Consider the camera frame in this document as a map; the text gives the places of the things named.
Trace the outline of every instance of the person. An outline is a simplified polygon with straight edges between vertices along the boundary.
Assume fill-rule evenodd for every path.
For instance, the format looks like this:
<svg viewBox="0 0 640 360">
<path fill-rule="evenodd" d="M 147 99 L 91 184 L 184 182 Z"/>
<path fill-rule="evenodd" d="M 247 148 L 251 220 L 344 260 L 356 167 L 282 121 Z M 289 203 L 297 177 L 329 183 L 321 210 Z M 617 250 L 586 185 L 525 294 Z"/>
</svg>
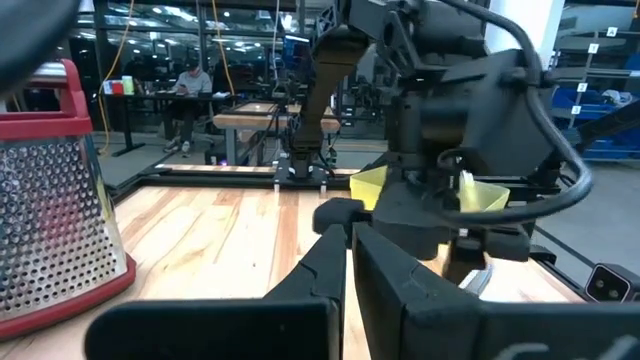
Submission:
<svg viewBox="0 0 640 360">
<path fill-rule="evenodd" d="M 211 92 L 211 79 L 209 75 L 200 69 L 197 61 L 187 61 L 187 71 L 180 74 L 178 81 L 173 85 L 173 90 L 178 95 L 195 95 L 198 93 Z M 163 119 L 165 138 L 169 140 L 165 146 L 165 152 L 182 151 L 182 156 L 188 157 L 191 151 L 191 136 L 193 133 L 193 123 L 201 113 L 202 106 L 196 101 L 173 101 L 167 107 L 167 113 Z M 176 137 L 173 119 L 180 119 L 184 122 L 180 137 Z"/>
</svg>

